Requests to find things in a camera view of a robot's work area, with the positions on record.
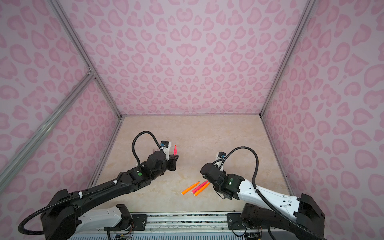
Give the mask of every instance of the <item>pink marker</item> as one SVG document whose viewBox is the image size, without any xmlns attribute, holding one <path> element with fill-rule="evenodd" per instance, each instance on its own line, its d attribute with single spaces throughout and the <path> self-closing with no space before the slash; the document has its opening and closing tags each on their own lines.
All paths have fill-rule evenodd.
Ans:
<svg viewBox="0 0 384 240">
<path fill-rule="evenodd" d="M 205 181 L 203 182 L 202 184 L 200 184 L 199 186 L 197 186 L 197 188 L 195 188 L 191 193 L 192 194 L 195 194 L 195 192 L 199 191 L 200 188 L 202 188 L 204 185 L 207 184 L 208 181 Z"/>
</svg>

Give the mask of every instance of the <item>wire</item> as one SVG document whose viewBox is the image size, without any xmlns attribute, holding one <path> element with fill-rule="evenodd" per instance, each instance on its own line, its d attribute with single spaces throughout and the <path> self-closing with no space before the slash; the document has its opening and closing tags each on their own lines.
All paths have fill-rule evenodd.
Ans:
<svg viewBox="0 0 384 240">
<path fill-rule="evenodd" d="M 228 157 L 234 153 L 236 150 L 239 150 L 239 149 L 248 149 L 249 151 L 251 151 L 253 153 L 253 155 L 255 156 L 255 159 L 256 159 L 256 167 L 255 167 L 255 172 L 253 173 L 253 176 L 252 176 L 252 184 L 253 184 L 253 187 L 256 189 L 256 184 L 255 184 L 255 180 L 256 180 L 256 175 L 257 175 L 257 171 L 259 169 L 259 158 L 256 154 L 256 152 L 250 148 L 250 147 L 245 147 L 245 146 L 241 146 L 241 147 L 237 147 L 235 148 L 234 150 L 230 151 L 227 156 L 225 157 L 225 159 L 218 159 L 218 160 L 215 160 L 212 164 L 215 164 L 217 162 L 220 162 L 220 161 L 226 161 L 228 159 Z"/>
<path fill-rule="evenodd" d="M 135 151 L 135 143 L 136 143 L 136 140 L 143 134 L 149 134 L 151 135 L 151 137 L 153 138 L 153 140 L 155 140 L 155 143 L 156 143 L 156 146 L 158 148 L 161 148 L 161 146 L 159 145 L 159 142 L 156 140 L 155 136 L 153 135 L 153 133 L 151 133 L 150 131 L 143 131 L 141 133 L 139 133 L 138 135 L 136 135 L 136 137 L 133 139 L 133 142 L 132 142 L 132 153 L 133 153 L 133 156 L 135 156 L 136 158 L 136 161 L 137 161 L 137 165 L 140 165 L 140 160 L 139 160 L 139 157 L 137 156 L 136 154 L 136 151 Z"/>
<path fill-rule="evenodd" d="M 235 232 L 233 231 L 233 225 L 235 224 L 235 223 L 237 223 L 237 222 L 234 222 L 234 223 L 232 223 L 232 232 L 234 233 L 234 235 L 236 236 L 236 237 L 242 237 L 242 236 L 244 236 L 245 235 L 245 233 L 247 232 L 247 227 L 245 227 L 245 231 L 243 232 L 243 234 L 242 235 L 237 235 L 237 234 L 235 234 Z"/>
<path fill-rule="evenodd" d="M 268 233 L 269 233 L 269 235 L 271 236 L 272 240 L 277 240 L 277 239 L 272 235 L 271 227 L 267 227 L 267 229 L 268 229 Z"/>
<path fill-rule="evenodd" d="M 221 196 L 220 196 L 220 194 L 215 190 L 215 192 L 217 193 L 217 195 L 221 198 L 221 199 L 225 199 L 225 197 L 224 198 L 222 198 Z"/>
<path fill-rule="evenodd" d="M 258 234 L 259 239 L 261 239 L 262 236 L 263 236 L 263 229 L 262 229 L 261 226 L 260 226 L 260 228 L 261 228 L 261 231 L 260 231 L 260 229 L 259 229 L 259 226 L 257 226 L 257 234 Z"/>
<path fill-rule="evenodd" d="M 98 189 L 98 190 L 94 190 L 94 191 L 85 191 L 85 190 L 83 190 L 83 191 L 82 191 L 82 192 L 84 192 L 84 194 L 83 194 L 83 198 L 86 197 L 86 196 L 88 196 L 88 195 L 96 194 L 96 193 L 98 193 L 98 192 L 104 191 L 104 190 L 106 190 L 106 189 L 108 189 L 108 188 L 114 186 L 114 185 L 115 185 L 114 181 L 115 181 L 115 180 L 116 180 L 116 181 L 119 181 L 123 173 L 124 173 L 124 172 L 120 172 L 119 175 L 118 175 L 118 177 L 115 178 L 110 184 L 108 184 L 107 186 L 104 186 L 104 187 L 102 187 L 102 188 L 100 188 L 100 189 Z M 44 231 L 32 231 L 32 230 L 25 229 L 25 228 L 24 228 L 25 224 L 26 224 L 27 222 L 29 222 L 32 218 L 34 218 L 34 217 L 40 215 L 41 213 L 43 213 L 43 212 L 45 212 L 45 211 L 47 211 L 47 210 L 49 210 L 49 209 L 51 209 L 51 208 L 57 207 L 57 206 L 62 205 L 62 204 L 66 204 L 67 202 L 70 202 L 70 201 L 73 201 L 73 200 L 76 200 L 76 199 L 80 199 L 80 196 L 79 196 L 79 195 L 74 195 L 74 196 L 72 196 L 72 197 L 68 197 L 68 198 L 65 198 L 65 199 L 63 199 L 63 200 L 59 200 L 59 201 L 57 201 L 57 202 L 55 202 L 55 203 L 53 203 L 53 204 L 50 204 L 50 205 L 48 205 L 48 206 L 46 206 L 46 207 L 44 207 L 44 208 L 42 208 L 42 209 L 40 209 L 40 210 L 38 210 L 38 211 L 32 213 L 31 215 L 29 215 L 28 217 L 26 217 L 23 221 L 21 221 L 21 223 L 19 224 L 17 230 L 18 230 L 20 233 L 22 233 L 22 234 L 26 234 L 26 235 L 43 235 L 43 234 L 44 234 Z"/>
<path fill-rule="evenodd" d="M 107 238 L 108 240 L 111 240 L 111 233 L 109 232 L 109 227 L 107 227 Z"/>
<path fill-rule="evenodd" d="M 129 238 L 131 238 L 131 233 L 132 233 L 133 228 L 135 228 L 135 222 L 132 222 L 132 224 L 131 224 L 131 230 L 129 231 Z"/>
</svg>

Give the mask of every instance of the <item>marker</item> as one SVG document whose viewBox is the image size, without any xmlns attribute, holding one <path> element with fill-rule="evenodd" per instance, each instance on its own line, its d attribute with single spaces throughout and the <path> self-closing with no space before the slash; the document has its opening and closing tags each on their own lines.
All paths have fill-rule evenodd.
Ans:
<svg viewBox="0 0 384 240">
<path fill-rule="evenodd" d="M 208 187 L 210 183 L 207 183 L 206 185 L 204 185 L 202 188 L 200 188 L 194 195 L 195 197 L 197 197 L 197 195 L 199 195 L 204 189 L 206 189 Z"/>
<path fill-rule="evenodd" d="M 186 194 L 187 192 L 191 191 L 194 187 L 196 187 L 200 182 L 197 182 L 195 183 L 194 185 L 190 186 L 189 188 L 187 188 L 186 190 L 184 190 L 181 194 L 184 195 Z"/>
<path fill-rule="evenodd" d="M 207 184 L 208 181 L 205 181 L 203 182 L 202 184 L 200 184 L 197 188 L 195 188 L 191 193 L 194 194 L 195 192 L 197 192 L 200 188 L 202 188 L 205 184 Z"/>
</svg>

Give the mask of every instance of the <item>beige marble surface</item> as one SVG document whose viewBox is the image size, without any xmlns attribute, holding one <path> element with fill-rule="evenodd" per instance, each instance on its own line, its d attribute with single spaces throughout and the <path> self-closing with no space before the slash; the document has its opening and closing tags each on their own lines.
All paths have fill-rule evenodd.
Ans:
<svg viewBox="0 0 384 240">
<path fill-rule="evenodd" d="M 131 144 L 133 138 L 145 130 L 151 131 L 159 142 L 171 141 L 172 151 L 177 145 L 177 170 L 167 171 L 151 185 L 114 198 L 98 206 L 99 209 L 125 204 L 130 212 L 241 211 L 244 201 L 222 200 L 211 186 L 197 197 L 191 193 L 181 195 L 190 185 L 204 181 L 200 169 L 214 161 L 217 152 L 228 153 L 238 146 L 248 146 L 258 154 L 257 185 L 288 194 L 259 115 L 126 117 L 98 184 L 136 166 Z M 148 134 L 136 141 L 135 150 L 141 162 L 146 161 L 154 149 L 156 146 Z M 237 150 L 225 162 L 224 169 L 251 180 L 255 157 L 246 149 Z"/>
</svg>

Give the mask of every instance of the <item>enclosure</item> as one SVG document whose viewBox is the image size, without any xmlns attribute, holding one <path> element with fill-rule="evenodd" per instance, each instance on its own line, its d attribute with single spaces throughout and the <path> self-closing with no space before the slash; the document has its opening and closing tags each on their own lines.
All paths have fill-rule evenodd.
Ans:
<svg viewBox="0 0 384 240">
<path fill-rule="evenodd" d="M 180 193 L 248 146 L 256 183 L 313 197 L 325 238 L 384 239 L 384 1 L 3 0 L 0 21 L 2 239 L 59 190 L 134 167 L 145 130 L 177 145 L 177 170 L 99 208 L 241 211 Z M 142 161 L 155 148 L 136 143 Z M 225 169 L 254 167 L 239 151 Z"/>
</svg>

